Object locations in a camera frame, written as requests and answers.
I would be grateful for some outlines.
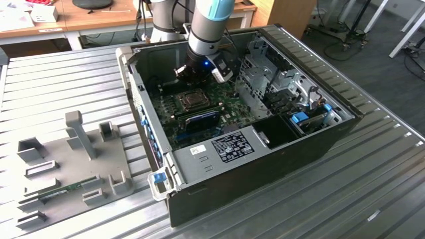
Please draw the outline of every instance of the red object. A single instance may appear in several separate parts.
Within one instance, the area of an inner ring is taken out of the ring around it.
[[[27,2],[32,2],[36,4],[48,5],[51,3],[51,0],[25,0]]]

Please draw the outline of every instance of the blue latch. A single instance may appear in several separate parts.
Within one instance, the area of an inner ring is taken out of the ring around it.
[[[301,121],[305,121],[308,119],[308,116],[304,112],[298,112],[292,116],[292,120],[294,123],[300,123]]]
[[[154,181],[153,181],[154,184],[162,183],[166,180],[166,175],[165,173],[157,173],[153,175],[153,178],[154,178]]]
[[[325,104],[325,110],[329,112],[332,110],[332,106],[329,104]]]

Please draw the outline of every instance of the aluminum slotted table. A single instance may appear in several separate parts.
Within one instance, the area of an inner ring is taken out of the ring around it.
[[[13,217],[19,190],[8,149],[19,133],[61,137],[47,116],[72,107],[93,125],[111,120],[121,139],[136,192],[29,233],[27,238],[421,238],[425,236],[422,136],[306,46],[276,26],[264,28],[366,114],[322,159],[220,210],[170,228],[164,202],[152,199],[149,164],[125,98],[115,48],[15,58],[1,71],[0,231],[21,234]],[[21,120],[23,125],[11,124]]]

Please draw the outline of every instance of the desk leg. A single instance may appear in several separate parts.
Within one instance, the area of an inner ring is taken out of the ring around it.
[[[369,21],[369,24],[368,24],[368,26],[365,28],[365,33],[368,33],[370,31],[372,27],[374,26],[374,23],[377,22],[381,14],[384,12],[384,8],[385,8],[386,3],[388,3],[388,0],[384,0],[381,5],[380,5],[380,7],[378,7],[377,12],[374,13],[374,15],[372,17],[372,20]]]
[[[333,13],[333,10],[334,10],[334,8],[336,8],[336,6],[337,6],[338,1],[340,1],[340,0],[332,0],[330,6],[329,6],[329,11],[326,12],[326,15],[325,15],[325,18],[324,18],[324,24],[325,24],[325,25],[328,24],[330,15],[332,15],[332,13]]]
[[[81,46],[81,42],[80,42],[80,33],[77,31],[68,31],[64,32],[65,37],[68,39],[69,45],[71,45],[71,49],[75,50],[81,50],[83,46]]]
[[[348,14],[352,11],[354,3],[356,3],[356,0],[350,0],[350,2],[348,3],[346,8],[345,8],[344,13],[342,13],[341,18],[340,18],[340,21],[338,21],[340,23],[345,22],[345,19],[348,17]]]
[[[424,23],[424,21],[425,21],[425,12],[422,13],[422,16],[420,17],[418,21],[413,25],[410,31],[406,33],[406,35],[402,38],[401,42],[398,43],[398,45],[393,49],[393,52],[390,53],[390,57],[392,58],[397,55],[397,53],[400,52],[401,48],[406,45],[406,42],[409,41],[412,35],[416,33],[416,31],[420,28],[420,26]]]
[[[253,11],[246,11],[244,13],[244,18],[241,19],[240,28],[249,28],[252,22]]]
[[[425,8],[425,3],[422,3],[421,7],[417,9],[413,16],[410,17],[408,23],[405,24],[404,28],[401,29],[402,32],[405,32],[408,30],[409,26],[412,25],[413,21],[418,17],[420,13],[424,11],[424,8]]]

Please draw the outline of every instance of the warning label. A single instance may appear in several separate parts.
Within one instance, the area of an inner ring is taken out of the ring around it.
[[[254,152],[241,132],[212,141],[212,144],[225,163]]]

